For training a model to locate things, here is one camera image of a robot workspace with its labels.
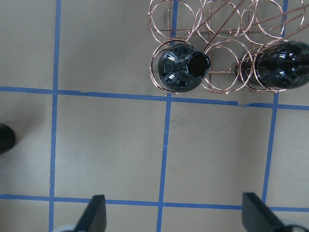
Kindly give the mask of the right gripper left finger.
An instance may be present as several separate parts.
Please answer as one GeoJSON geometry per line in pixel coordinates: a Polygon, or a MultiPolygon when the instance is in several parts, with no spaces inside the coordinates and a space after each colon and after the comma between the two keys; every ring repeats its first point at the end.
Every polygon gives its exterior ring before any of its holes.
{"type": "Polygon", "coordinates": [[[107,226],[104,195],[94,195],[77,222],[75,232],[104,232],[107,226]]]}

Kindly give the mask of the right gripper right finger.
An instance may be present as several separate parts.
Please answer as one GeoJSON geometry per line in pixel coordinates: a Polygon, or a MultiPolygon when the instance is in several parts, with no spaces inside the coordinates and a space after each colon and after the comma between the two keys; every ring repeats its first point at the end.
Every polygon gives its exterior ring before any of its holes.
{"type": "Polygon", "coordinates": [[[284,232],[285,225],[253,192],[242,194],[241,221],[247,232],[284,232]]]}

